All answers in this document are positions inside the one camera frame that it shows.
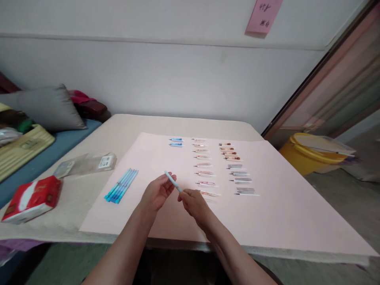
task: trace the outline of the pink paper sheet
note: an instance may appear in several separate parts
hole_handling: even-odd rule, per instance
[[[283,0],[257,0],[246,33],[269,33]]]
[[[119,161],[109,181],[88,212],[80,231],[119,234],[139,203],[150,181],[164,170],[177,175],[182,189],[220,193],[205,196],[208,205],[242,245],[377,256],[375,250],[317,193],[317,191],[267,141],[246,142],[208,139],[212,160],[197,160],[191,138],[183,148],[169,146],[171,137],[141,133]],[[221,155],[218,143],[232,143],[251,185],[236,185]],[[215,178],[199,177],[197,163],[211,162]],[[104,196],[128,168],[139,170],[119,205]],[[199,180],[215,182],[218,188],[199,188]],[[239,196],[236,187],[253,187],[260,196]],[[177,202],[173,191],[158,212],[149,237],[207,241],[194,219]]]

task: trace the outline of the blue mattress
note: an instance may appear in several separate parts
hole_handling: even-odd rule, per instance
[[[84,121],[88,129],[53,134],[55,142],[0,184],[0,209],[12,199],[20,185],[32,182],[102,124]]]

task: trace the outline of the pink sticky note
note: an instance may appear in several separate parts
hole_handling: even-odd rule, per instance
[[[246,33],[269,33],[283,0],[257,0]]]

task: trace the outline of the white tablecloth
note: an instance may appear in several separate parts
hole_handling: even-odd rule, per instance
[[[252,126],[243,122],[117,114],[57,161],[37,180],[51,176],[62,161],[85,153],[113,152],[120,159],[140,132],[174,137],[206,137],[240,141],[263,140]],[[53,242],[113,243],[116,239],[115,235],[79,231],[90,207],[111,173],[112,171],[106,171],[84,176],[65,177],[60,200],[54,210],[22,225],[1,223],[0,239],[19,238]],[[6,208],[7,205],[0,210],[1,216],[3,216]],[[206,243],[168,239],[148,239],[147,246],[167,249],[209,250]],[[368,257],[366,256],[261,247],[247,247],[246,250],[250,254],[273,257],[368,264]]]

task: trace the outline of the gray pillow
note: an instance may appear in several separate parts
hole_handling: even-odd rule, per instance
[[[63,84],[1,94],[0,102],[16,111],[23,111],[49,132],[87,129]]]

